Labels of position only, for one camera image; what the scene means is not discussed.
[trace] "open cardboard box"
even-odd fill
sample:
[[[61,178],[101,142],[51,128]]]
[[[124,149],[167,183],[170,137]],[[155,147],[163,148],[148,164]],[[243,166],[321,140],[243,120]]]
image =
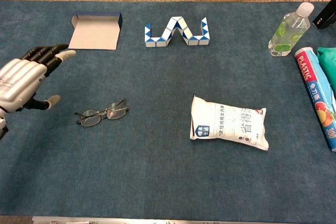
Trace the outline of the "open cardboard box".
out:
[[[69,49],[116,50],[122,25],[121,12],[77,12]]]

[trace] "bottle label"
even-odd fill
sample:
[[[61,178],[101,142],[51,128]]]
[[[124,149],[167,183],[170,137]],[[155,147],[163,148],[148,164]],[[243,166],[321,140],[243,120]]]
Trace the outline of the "bottle label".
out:
[[[298,42],[299,39],[302,37],[302,35],[303,35],[303,33],[293,34],[293,35],[292,35],[292,41],[293,41],[294,43]]]
[[[276,44],[274,46],[274,51],[276,52],[286,52],[286,51],[290,51],[292,49],[292,45],[291,44]]]
[[[275,32],[275,34],[278,37],[283,37],[286,34],[286,29],[285,29],[285,23],[281,23],[280,26],[278,27],[277,31]]]

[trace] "table surface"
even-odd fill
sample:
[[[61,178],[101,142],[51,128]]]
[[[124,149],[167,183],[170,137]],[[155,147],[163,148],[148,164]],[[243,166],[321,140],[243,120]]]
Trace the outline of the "table surface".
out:
[[[0,215],[334,223],[336,153],[330,151],[294,52],[335,47],[336,27],[313,26],[287,57],[268,41],[299,3],[0,1],[0,65],[37,45],[68,43],[77,11],[121,11],[116,51],[77,50],[36,98],[51,110],[7,115],[0,141]],[[315,3],[310,20],[326,6]],[[193,34],[207,17],[208,46],[179,33],[145,48],[183,16]],[[193,94],[267,108],[269,151],[189,139]],[[83,128],[73,113],[126,98],[119,120]]]

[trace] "robotic hand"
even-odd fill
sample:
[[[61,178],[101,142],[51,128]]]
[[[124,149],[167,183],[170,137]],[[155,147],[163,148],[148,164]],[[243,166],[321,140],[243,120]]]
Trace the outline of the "robotic hand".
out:
[[[21,59],[13,59],[0,69],[0,139],[8,132],[5,115],[26,109],[48,110],[59,95],[37,101],[33,97],[42,81],[63,61],[76,55],[66,44],[34,47]]]

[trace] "glasses lens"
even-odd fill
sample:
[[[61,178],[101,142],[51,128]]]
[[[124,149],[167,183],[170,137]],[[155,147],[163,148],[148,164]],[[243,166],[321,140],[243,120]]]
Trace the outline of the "glasses lens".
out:
[[[97,111],[87,110],[83,113],[83,115],[85,115],[85,116],[90,116],[90,115],[94,115],[94,114],[97,114]],[[100,120],[101,120],[99,115],[94,115],[94,116],[91,116],[89,118],[85,118],[85,116],[82,116],[80,118],[81,119],[80,124],[84,127],[94,126],[97,123],[99,123]]]
[[[113,103],[113,104],[111,104],[107,107],[106,110],[111,111],[111,112],[106,114],[108,119],[111,119],[111,120],[119,119],[119,118],[122,118],[124,115],[126,115],[126,109],[113,112],[114,110],[124,108],[123,103],[119,104],[118,106],[116,106],[116,105],[117,105],[117,103]]]

